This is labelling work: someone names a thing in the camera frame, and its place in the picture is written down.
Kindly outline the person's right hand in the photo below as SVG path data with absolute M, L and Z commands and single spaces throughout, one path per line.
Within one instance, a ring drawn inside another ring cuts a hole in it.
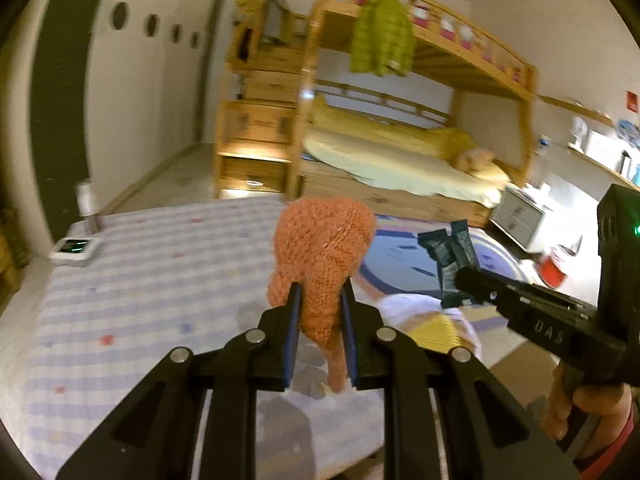
M 569 398 L 563 388 L 565 369 L 561 362 L 553 371 L 541 428 L 552 440 L 559 441 L 567 434 L 568 418 L 573 408 L 597 415 L 598 426 L 577 453 L 578 458 L 588 458 L 607 448 L 622 434 L 632 413 L 632 391 L 626 384 L 580 386 Z

